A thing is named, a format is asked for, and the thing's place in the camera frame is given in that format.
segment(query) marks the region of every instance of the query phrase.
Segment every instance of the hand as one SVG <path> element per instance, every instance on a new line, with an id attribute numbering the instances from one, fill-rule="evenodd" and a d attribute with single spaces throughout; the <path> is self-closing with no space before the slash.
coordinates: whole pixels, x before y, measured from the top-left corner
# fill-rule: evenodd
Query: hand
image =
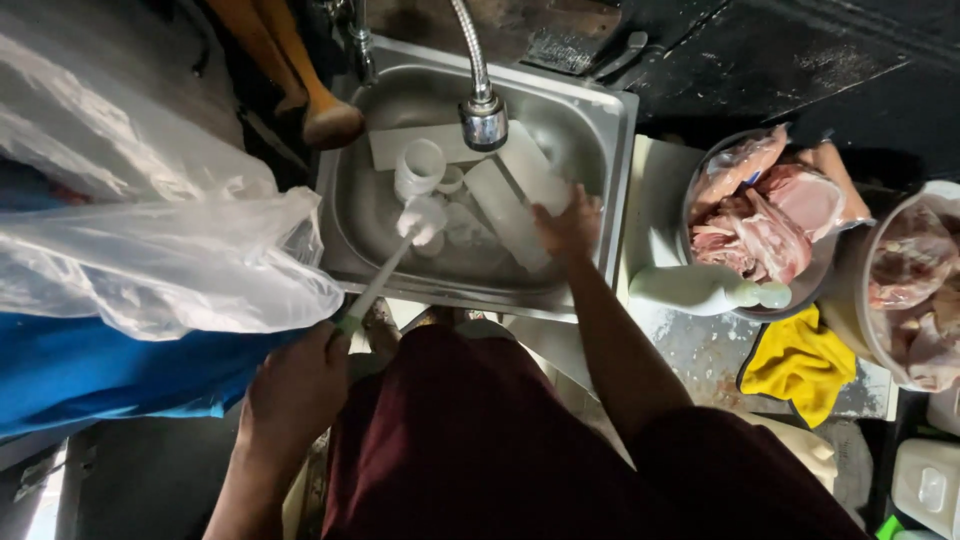
<path id="1" fill-rule="evenodd" d="M 600 237 L 600 199 L 585 193 L 582 184 L 570 187 L 570 204 L 564 213 L 550 215 L 542 205 L 532 206 L 540 244 L 553 257 L 593 255 Z"/>
<path id="2" fill-rule="evenodd" d="M 327 353 L 333 331 L 323 321 L 270 353 L 247 389 L 237 447 L 260 466 L 299 466 L 347 401 L 350 343 L 340 335 Z"/>

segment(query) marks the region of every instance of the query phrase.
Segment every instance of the faucet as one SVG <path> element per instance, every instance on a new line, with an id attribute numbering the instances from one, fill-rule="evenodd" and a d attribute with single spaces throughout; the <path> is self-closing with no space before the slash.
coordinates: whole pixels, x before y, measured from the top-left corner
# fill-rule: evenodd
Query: faucet
<path id="1" fill-rule="evenodd" d="M 507 142 L 507 105 L 490 84 L 487 63 L 467 4 L 464 0 L 450 0 L 450 6 L 467 40 L 473 81 L 470 95 L 457 106 L 464 142 L 476 152 L 492 152 Z M 361 85 L 374 85 L 376 66 L 373 63 L 372 33 L 367 26 L 367 0 L 326 0 L 326 8 L 334 21 L 348 21 L 354 71 Z"/>

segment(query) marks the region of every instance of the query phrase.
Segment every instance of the countertop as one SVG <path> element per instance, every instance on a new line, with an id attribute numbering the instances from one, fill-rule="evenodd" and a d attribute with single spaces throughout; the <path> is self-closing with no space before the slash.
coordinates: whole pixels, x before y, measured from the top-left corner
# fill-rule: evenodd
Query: countertop
<path id="1" fill-rule="evenodd" d="M 630 277 L 640 268 L 679 264 L 676 215 L 693 169 L 704 152 L 636 136 L 633 170 L 624 209 L 624 231 L 617 298 L 651 339 L 697 405 L 790 414 L 787 402 L 741 394 L 736 376 L 754 346 L 759 323 L 732 314 L 698 317 L 660 304 L 631 299 Z M 833 415 L 849 418 L 896 417 L 898 388 L 890 372 L 857 359 L 856 379 L 837 398 Z"/>

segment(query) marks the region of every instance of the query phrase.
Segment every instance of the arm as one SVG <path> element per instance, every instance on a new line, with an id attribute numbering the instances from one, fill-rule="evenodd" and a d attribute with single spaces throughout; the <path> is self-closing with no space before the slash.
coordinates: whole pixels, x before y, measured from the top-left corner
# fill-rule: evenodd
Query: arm
<path id="1" fill-rule="evenodd" d="M 534 215 L 543 246 L 566 270 L 593 387 L 629 441 L 657 416 L 693 403 L 590 259 L 599 234 L 597 203 L 576 185 L 563 214 L 534 205 Z"/>
<path id="2" fill-rule="evenodd" d="M 349 340 L 338 337 L 325 353 L 333 328 L 320 323 L 272 352 L 257 372 L 204 540 L 283 537 L 280 508 L 290 484 L 347 400 Z"/>

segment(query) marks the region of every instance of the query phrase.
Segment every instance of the metal bowl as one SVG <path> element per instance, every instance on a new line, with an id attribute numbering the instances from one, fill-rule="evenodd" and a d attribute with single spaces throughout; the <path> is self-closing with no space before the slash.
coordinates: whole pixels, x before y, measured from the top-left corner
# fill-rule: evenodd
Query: metal bowl
<path id="1" fill-rule="evenodd" d="M 677 234 L 677 252 L 682 255 L 682 258 L 685 258 L 685 260 L 682 261 L 684 264 L 693 264 L 695 260 L 693 252 L 690 250 L 690 227 L 687 225 L 686 217 L 690 214 L 690 207 L 693 205 L 693 186 L 697 183 L 697 179 L 700 178 L 700 171 L 711 158 L 720 152 L 727 150 L 748 136 L 763 135 L 766 132 L 767 130 L 756 129 L 731 135 L 721 140 L 713 148 L 710 148 L 704 158 L 700 160 L 700 163 L 697 164 L 696 170 L 693 171 L 693 178 L 690 179 L 690 185 L 686 189 L 686 196 L 684 197 L 684 204 L 680 213 L 680 227 L 678 228 L 679 232 Z M 836 251 L 837 236 L 837 233 L 831 233 L 814 242 L 810 264 L 800 275 L 790 282 L 790 292 L 793 296 L 787 307 L 781 309 L 770 309 L 762 306 L 738 307 L 734 309 L 732 313 L 748 321 L 772 323 L 786 319 L 787 317 L 792 317 L 806 309 L 810 304 L 813 304 L 813 301 L 820 295 L 824 281 L 832 271 L 833 253 Z"/>

